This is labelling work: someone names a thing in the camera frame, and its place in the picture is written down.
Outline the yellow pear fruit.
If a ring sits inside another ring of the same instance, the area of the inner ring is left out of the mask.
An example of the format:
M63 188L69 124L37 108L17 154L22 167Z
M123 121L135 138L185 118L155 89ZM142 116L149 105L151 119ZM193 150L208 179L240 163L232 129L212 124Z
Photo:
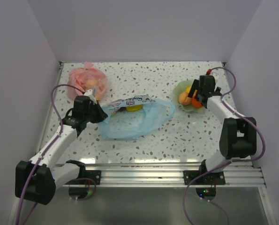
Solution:
M186 88L186 92L187 92L188 94L189 94L190 90L191 90L191 86L188 87L188 88Z

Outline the peach fruit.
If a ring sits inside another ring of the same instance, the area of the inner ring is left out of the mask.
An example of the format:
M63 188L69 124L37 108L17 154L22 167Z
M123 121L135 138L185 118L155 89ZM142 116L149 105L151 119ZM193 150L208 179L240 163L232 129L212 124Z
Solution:
M188 97L188 93L186 91L179 95L178 101L182 106L188 106L191 104L191 98Z

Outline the orange mandarin fruit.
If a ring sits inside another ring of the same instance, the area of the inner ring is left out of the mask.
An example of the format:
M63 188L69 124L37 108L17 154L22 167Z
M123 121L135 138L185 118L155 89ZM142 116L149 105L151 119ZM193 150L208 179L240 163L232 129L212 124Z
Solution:
M196 99L196 94L197 94L197 90L195 90L194 94L193 94L193 97L191 99L191 105L196 108L196 109L199 109L199 108L202 108L203 105Z

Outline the blue printed plastic bag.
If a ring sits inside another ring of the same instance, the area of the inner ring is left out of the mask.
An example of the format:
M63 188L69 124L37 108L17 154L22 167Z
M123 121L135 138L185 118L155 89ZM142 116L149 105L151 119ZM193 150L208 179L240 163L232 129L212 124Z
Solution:
M128 112L126 106L131 105L143 105L143 108ZM135 140L157 130L175 114L174 103L149 95L118 99L102 109L108 117L98 124L98 129L100 135L107 140Z

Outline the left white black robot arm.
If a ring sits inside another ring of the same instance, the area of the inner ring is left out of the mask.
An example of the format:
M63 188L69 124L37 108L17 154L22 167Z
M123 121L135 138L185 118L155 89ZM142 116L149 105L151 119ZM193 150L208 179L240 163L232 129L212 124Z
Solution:
M106 118L107 114L93 95L77 96L51 140L29 161L20 161L16 166L16 197L47 205L55 191L70 181L82 184L89 180L95 184L80 161L69 160L62 167L55 166L88 124L97 124Z

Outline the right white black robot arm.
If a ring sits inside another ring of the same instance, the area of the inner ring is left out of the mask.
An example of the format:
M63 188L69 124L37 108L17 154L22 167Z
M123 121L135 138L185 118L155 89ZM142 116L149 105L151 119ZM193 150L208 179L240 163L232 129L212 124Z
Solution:
M199 166L198 178L209 184L215 173L221 172L233 161L237 162L256 153L256 121L238 113L222 99L221 88L216 87L212 75L195 79L189 96L211 111L222 124L219 150Z

